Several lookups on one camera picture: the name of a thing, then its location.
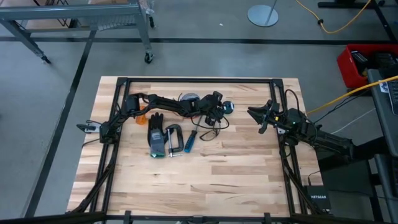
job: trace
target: metal cart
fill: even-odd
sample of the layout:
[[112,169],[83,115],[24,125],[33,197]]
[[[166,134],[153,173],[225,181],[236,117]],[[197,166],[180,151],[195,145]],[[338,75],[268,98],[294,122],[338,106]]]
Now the metal cart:
[[[144,44],[146,63],[153,59],[148,26],[154,27],[153,18],[141,9],[138,0],[125,4],[69,5],[67,0],[46,0],[45,5],[33,7],[0,7],[0,24],[17,37],[44,62],[51,63],[44,52],[30,37],[33,32],[138,29]],[[26,29],[30,20],[56,19],[61,29]]]

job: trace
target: black glove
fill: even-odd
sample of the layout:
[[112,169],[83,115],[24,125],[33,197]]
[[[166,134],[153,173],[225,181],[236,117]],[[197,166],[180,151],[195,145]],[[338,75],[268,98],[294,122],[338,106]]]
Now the black glove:
[[150,120],[148,121],[148,145],[150,146],[150,137],[152,133],[154,132],[159,132],[161,137],[164,140],[164,144],[169,140],[169,135],[163,132],[163,114],[160,114],[156,112],[155,115],[152,115],[150,117]]

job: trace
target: blue screwdriver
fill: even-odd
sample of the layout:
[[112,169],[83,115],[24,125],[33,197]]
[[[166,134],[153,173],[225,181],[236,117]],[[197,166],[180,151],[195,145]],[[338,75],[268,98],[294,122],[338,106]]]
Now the blue screwdriver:
[[196,137],[197,134],[198,134],[198,127],[199,127],[199,126],[197,125],[197,127],[195,128],[195,130],[192,130],[191,135],[189,136],[188,141],[187,141],[187,143],[185,144],[184,152],[191,152],[193,143],[195,142],[195,137]]

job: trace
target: yellow cable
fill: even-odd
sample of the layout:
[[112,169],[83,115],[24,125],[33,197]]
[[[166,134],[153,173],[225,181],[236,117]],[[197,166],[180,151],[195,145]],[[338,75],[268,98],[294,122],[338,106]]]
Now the yellow cable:
[[307,114],[314,113],[314,112],[316,112],[316,111],[318,111],[318,110],[320,110],[320,109],[323,109],[323,108],[325,108],[325,107],[327,107],[327,106],[330,106],[330,105],[332,105],[333,103],[336,103],[337,101],[343,99],[344,97],[347,97],[347,96],[350,96],[350,95],[353,94],[353,93],[356,93],[357,91],[361,91],[361,90],[363,90],[363,89],[366,89],[366,88],[369,88],[369,87],[378,85],[378,84],[380,84],[380,83],[389,82],[389,81],[392,81],[392,80],[398,80],[398,75],[397,75],[397,76],[394,76],[394,77],[391,77],[391,78],[387,78],[387,79],[385,79],[385,80],[378,81],[378,82],[370,83],[370,84],[368,84],[368,85],[366,85],[366,86],[359,87],[359,88],[357,88],[357,89],[355,89],[355,90],[353,90],[353,91],[351,91],[351,92],[349,92],[349,93],[344,94],[344,95],[341,96],[341,97],[338,97],[338,98],[335,99],[335,100],[330,101],[329,103],[327,103],[327,104],[325,104],[325,105],[323,105],[323,106],[318,107],[318,108],[315,109],[315,110],[311,110],[311,111],[308,112]]
[[[320,20],[320,18],[315,14],[315,12],[311,11],[309,8],[305,7],[299,0],[296,0],[297,3],[299,3],[304,9],[306,9],[308,12],[311,12],[311,14],[313,14],[313,16],[315,16],[315,18],[318,19],[318,21]],[[327,31],[325,26],[323,26],[323,22],[321,22],[321,27],[322,29],[327,33],[327,34],[337,34],[338,32],[342,31],[343,29],[347,28],[349,25],[351,25],[361,14],[362,12],[366,9],[366,7],[370,4],[371,0],[368,0],[368,2],[365,4],[365,6],[360,10],[360,12],[353,17],[352,20],[350,20],[347,24],[345,24],[342,28],[335,30],[335,31]]]

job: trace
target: screwdriver handle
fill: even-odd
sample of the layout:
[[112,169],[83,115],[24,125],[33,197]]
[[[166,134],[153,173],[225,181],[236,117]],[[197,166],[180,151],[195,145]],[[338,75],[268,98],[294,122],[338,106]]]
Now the screwdriver handle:
[[197,131],[193,130],[191,135],[188,138],[187,143],[185,144],[184,152],[191,152],[193,143],[195,142],[195,137],[198,134]]

